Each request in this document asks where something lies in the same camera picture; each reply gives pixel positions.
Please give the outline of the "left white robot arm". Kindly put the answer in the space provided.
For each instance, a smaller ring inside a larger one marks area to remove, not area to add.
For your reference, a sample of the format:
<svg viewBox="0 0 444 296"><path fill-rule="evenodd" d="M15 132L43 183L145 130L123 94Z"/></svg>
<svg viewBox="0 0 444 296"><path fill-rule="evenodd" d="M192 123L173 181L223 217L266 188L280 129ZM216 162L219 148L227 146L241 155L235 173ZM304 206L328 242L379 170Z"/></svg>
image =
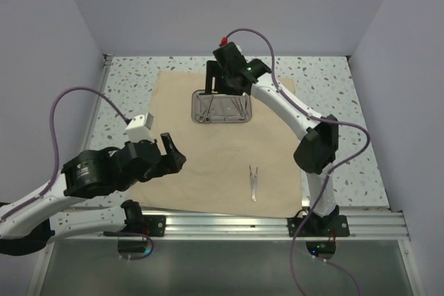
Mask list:
<svg viewBox="0 0 444 296"><path fill-rule="evenodd" d="M169 133L156 141L126 142L123 148L84 150L63 165L48 184L14 203L1 204L1 253L25 256L63 238L103 233L144 239L144 256L153 251L142 209L134 200L115 207L70 212L86 200L127 191L138 182L179 173L187 161Z"/></svg>

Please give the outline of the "steel scissors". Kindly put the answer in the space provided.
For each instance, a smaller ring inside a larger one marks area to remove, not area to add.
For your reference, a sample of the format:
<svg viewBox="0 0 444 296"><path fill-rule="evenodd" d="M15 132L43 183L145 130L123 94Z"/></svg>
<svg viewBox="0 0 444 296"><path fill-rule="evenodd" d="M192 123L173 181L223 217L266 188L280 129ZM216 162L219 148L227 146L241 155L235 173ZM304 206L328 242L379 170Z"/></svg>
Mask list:
<svg viewBox="0 0 444 296"><path fill-rule="evenodd" d="M210 98L205 94L197 94L197 107L198 110L196 112L196 116L198 117L198 121L200 123L207 122L207 115L209 113L208 107L210 103Z"/></svg>

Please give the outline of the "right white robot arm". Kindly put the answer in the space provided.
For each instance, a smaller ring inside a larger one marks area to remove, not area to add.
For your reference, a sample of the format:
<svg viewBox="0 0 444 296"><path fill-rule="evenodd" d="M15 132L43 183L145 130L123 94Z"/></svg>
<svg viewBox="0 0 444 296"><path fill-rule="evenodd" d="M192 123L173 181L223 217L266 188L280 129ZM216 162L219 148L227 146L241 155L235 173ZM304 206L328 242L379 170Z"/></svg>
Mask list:
<svg viewBox="0 0 444 296"><path fill-rule="evenodd" d="M324 236L339 216L329 169L339 148L339 124L335 116L311 111L278 79L273 66L255 58L247 61L234 42L223 41L206 64L205 94L247 94L265 104L296 135L293 153L305 172L311 202L304 219L297 222L302 234Z"/></svg>

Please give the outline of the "beige cloth wrap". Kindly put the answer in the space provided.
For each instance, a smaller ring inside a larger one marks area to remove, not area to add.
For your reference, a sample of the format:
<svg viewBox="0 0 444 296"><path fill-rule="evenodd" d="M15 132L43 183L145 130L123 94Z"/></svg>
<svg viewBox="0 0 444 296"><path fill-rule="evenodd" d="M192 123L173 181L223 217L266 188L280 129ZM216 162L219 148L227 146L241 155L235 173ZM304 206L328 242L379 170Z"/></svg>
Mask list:
<svg viewBox="0 0 444 296"><path fill-rule="evenodd" d="M294 133L259 101L247 123L193 122L191 95L204 84L201 73L159 73L148 105L151 132L168 132L187 161L179 173L132 186L128 197L160 209L294 216L302 206Z"/></svg>

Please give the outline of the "steel hemostat clamp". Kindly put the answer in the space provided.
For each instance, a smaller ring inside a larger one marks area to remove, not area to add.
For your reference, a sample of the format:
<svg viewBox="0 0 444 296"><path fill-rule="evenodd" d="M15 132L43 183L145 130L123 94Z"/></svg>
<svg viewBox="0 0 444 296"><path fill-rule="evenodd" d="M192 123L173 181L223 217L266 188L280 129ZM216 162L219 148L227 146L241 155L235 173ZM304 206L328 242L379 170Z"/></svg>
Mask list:
<svg viewBox="0 0 444 296"><path fill-rule="evenodd" d="M212 122L212 116L213 116L213 111L212 111L212 103L214 101L214 96L211 96L208 100L207 106L206 106L206 110L204 113L204 122L206 123L211 123Z"/></svg>

